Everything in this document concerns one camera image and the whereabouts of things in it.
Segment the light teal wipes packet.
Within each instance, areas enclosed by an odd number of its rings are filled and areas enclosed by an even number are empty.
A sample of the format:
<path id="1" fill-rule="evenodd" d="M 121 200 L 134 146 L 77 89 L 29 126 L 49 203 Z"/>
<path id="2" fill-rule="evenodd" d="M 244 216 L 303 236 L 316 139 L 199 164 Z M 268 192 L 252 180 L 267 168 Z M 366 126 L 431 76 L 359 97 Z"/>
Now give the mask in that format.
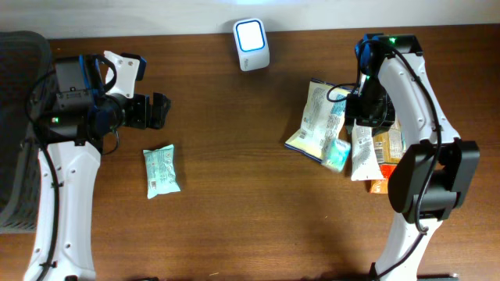
<path id="1" fill-rule="evenodd" d="M 156 150 L 143 150 L 147 174 L 147 198 L 160 194 L 180 192 L 174 168 L 174 145 L 170 144 Z"/>

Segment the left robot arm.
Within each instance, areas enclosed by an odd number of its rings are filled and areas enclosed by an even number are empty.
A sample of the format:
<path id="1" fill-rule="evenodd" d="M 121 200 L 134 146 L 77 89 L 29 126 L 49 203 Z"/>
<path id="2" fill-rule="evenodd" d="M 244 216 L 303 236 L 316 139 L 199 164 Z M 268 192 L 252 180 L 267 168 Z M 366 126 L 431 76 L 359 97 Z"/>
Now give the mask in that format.
<path id="1" fill-rule="evenodd" d="M 160 130 L 171 101 L 135 93 L 146 60 L 135 54 L 58 59 L 36 88 L 54 79 L 29 114 L 41 172 L 36 236 L 25 280 L 93 280 L 92 201 L 104 139 L 121 127 Z"/>

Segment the orange pasta bag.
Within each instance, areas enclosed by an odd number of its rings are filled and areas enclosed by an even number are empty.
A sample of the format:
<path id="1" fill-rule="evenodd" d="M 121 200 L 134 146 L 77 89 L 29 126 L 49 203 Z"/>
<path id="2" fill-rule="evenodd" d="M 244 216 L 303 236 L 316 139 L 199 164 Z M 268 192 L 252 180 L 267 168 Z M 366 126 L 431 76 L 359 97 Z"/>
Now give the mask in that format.
<path id="1" fill-rule="evenodd" d="M 373 137 L 373 144 L 383 179 L 371 181 L 370 193 L 386 194 L 388 192 L 388 180 L 406 151 L 405 138 L 398 118 L 395 118 L 395 122 L 389 131 Z"/>

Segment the cream snack bag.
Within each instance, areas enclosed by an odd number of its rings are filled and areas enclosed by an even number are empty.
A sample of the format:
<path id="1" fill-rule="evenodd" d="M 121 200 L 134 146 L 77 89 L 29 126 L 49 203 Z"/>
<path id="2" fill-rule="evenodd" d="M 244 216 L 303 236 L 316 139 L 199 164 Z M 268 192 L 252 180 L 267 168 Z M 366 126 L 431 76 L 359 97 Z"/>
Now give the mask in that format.
<path id="1" fill-rule="evenodd" d="M 337 102 L 327 100 L 327 92 L 333 84 L 311 79 L 308 97 L 302 113 L 300 128 L 285 141 L 285 147 L 322 162 L 323 153 L 328 143 L 339 137 L 345 122 L 345 98 L 350 91 L 337 87 L 329 97 Z"/>

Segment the white Pantene tube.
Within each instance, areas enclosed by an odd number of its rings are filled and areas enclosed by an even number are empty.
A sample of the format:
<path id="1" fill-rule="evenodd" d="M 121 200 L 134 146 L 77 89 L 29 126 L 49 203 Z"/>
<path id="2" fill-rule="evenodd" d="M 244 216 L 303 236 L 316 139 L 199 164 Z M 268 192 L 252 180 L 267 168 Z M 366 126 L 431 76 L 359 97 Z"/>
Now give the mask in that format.
<path id="1" fill-rule="evenodd" d="M 382 180 L 373 146 L 372 128 L 354 125 L 352 129 L 352 181 Z"/>

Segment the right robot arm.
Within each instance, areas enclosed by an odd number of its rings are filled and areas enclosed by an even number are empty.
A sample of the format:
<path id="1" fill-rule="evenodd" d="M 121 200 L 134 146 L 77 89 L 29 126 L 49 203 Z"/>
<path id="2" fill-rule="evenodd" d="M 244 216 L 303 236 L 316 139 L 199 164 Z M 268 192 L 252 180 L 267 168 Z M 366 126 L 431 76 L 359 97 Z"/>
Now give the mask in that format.
<path id="1" fill-rule="evenodd" d="M 366 34 L 355 56 L 358 91 L 346 101 L 347 125 L 379 134 L 399 121 L 407 145 L 388 181 L 395 215 L 369 278 L 415 280 L 431 237 L 465 201 L 480 149 L 443 113 L 416 36 Z"/>

